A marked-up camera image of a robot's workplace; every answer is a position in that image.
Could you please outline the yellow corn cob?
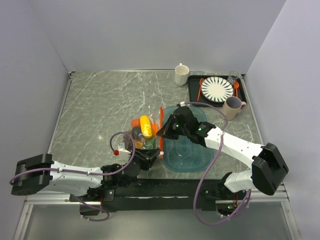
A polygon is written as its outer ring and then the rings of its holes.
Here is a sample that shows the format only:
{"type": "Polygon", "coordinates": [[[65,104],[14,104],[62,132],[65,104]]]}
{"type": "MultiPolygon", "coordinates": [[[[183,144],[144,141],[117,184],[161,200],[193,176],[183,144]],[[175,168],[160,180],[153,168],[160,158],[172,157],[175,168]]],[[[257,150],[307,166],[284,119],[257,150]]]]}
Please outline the yellow corn cob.
{"type": "Polygon", "coordinates": [[[149,139],[153,136],[152,122],[147,115],[140,117],[140,128],[145,138],[149,139]]]}

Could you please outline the smooth orange persimmon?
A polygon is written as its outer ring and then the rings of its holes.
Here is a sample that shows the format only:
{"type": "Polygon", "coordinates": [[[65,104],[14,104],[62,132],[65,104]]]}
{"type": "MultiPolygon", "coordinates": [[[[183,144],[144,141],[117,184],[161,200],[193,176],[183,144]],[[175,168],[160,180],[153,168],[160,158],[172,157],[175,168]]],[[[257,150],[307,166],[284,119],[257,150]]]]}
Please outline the smooth orange persimmon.
{"type": "Polygon", "coordinates": [[[152,123],[152,134],[156,135],[159,130],[159,125],[156,122],[152,123]]]}

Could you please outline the textured orange tangerine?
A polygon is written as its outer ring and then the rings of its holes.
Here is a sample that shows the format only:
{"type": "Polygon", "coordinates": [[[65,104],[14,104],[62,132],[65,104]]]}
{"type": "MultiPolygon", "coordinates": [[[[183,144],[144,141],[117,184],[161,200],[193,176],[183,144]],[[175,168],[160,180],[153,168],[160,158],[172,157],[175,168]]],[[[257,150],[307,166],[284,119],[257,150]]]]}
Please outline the textured orange tangerine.
{"type": "Polygon", "coordinates": [[[140,124],[140,119],[139,118],[136,118],[136,119],[133,119],[130,123],[131,127],[134,128],[134,127],[140,127],[141,124],[140,124]]]}

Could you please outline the yellow pear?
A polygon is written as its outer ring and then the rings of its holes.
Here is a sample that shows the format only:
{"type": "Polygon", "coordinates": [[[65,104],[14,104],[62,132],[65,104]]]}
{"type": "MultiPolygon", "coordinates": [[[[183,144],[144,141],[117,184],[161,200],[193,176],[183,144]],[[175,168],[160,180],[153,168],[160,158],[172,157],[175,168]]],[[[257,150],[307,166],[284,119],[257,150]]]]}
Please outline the yellow pear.
{"type": "Polygon", "coordinates": [[[135,147],[136,147],[137,149],[143,149],[143,147],[144,147],[144,142],[135,139],[135,140],[134,140],[134,145],[135,145],[135,147]]]}

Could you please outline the dark red grape bunch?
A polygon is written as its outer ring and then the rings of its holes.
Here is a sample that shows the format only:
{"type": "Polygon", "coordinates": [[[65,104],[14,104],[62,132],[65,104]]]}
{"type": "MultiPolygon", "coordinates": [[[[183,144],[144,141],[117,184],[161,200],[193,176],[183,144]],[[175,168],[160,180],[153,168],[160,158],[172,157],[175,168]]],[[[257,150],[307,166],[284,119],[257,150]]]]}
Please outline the dark red grape bunch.
{"type": "Polygon", "coordinates": [[[129,135],[125,134],[123,136],[123,142],[124,142],[125,148],[127,150],[131,150],[133,148],[133,142],[132,142],[130,136],[131,136],[130,134],[129,135]]]}

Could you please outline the dark purple plum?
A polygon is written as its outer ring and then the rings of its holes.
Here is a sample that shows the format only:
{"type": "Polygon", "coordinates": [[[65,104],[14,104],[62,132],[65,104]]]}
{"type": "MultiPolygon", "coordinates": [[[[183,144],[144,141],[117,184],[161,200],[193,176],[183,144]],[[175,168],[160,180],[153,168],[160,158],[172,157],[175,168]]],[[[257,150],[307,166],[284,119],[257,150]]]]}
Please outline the dark purple plum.
{"type": "Polygon", "coordinates": [[[133,139],[135,140],[141,140],[144,138],[142,131],[141,131],[141,127],[140,126],[135,126],[131,129],[131,136],[133,137],[133,139]]]}

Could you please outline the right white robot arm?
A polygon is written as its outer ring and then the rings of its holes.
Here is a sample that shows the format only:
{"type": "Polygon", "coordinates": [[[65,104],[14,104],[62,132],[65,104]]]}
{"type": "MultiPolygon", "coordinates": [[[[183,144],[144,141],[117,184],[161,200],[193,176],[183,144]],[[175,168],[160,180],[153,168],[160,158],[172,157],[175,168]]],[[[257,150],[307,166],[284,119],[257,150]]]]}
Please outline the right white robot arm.
{"type": "Polygon", "coordinates": [[[215,149],[245,164],[248,170],[224,177],[224,183],[218,188],[224,199],[249,189],[272,196],[289,172],[276,145],[252,143],[226,133],[212,123],[198,121],[187,106],[179,106],[156,134],[170,140],[185,136],[194,144],[215,149]]]}

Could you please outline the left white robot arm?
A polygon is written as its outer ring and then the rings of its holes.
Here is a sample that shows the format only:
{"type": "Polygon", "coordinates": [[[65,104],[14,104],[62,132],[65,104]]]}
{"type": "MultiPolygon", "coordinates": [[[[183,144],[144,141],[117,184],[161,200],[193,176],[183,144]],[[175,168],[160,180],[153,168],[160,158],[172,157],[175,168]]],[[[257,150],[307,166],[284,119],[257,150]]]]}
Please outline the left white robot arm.
{"type": "Polygon", "coordinates": [[[19,161],[10,180],[14,196],[34,195],[42,190],[66,193],[95,200],[100,193],[127,187],[138,180],[141,171],[148,171],[163,155],[159,148],[127,152],[124,165],[114,163],[102,167],[79,167],[53,160],[49,153],[19,161]]]}

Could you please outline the clear zip top bag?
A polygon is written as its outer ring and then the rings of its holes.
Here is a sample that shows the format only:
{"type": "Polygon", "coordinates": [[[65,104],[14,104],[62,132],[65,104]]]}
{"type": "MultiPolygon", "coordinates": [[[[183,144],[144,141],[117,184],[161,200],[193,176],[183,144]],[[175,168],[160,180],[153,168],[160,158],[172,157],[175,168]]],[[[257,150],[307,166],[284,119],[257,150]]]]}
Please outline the clear zip top bag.
{"type": "Polygon", "coordinates": [[[159,157],[164,157],[162,137],[157,132],[163,127],[164,108],[161,106],[157,112],[141,115],[130,123],[127,131],[133,138],[133,143],[138,150],[159,149],[159,157]]]}

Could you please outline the green lime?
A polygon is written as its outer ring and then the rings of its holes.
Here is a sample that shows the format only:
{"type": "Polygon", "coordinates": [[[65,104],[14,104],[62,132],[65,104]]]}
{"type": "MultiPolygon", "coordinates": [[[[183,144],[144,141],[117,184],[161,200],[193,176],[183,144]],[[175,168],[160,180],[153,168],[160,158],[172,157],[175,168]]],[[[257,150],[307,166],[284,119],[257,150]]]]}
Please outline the green lime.
{"type": "Polygon", "coordinates": [[[155,138],[147,138],[144,142],[144,148],[146,150],[152,150],[157,148],[157,140],[155,138]]]}

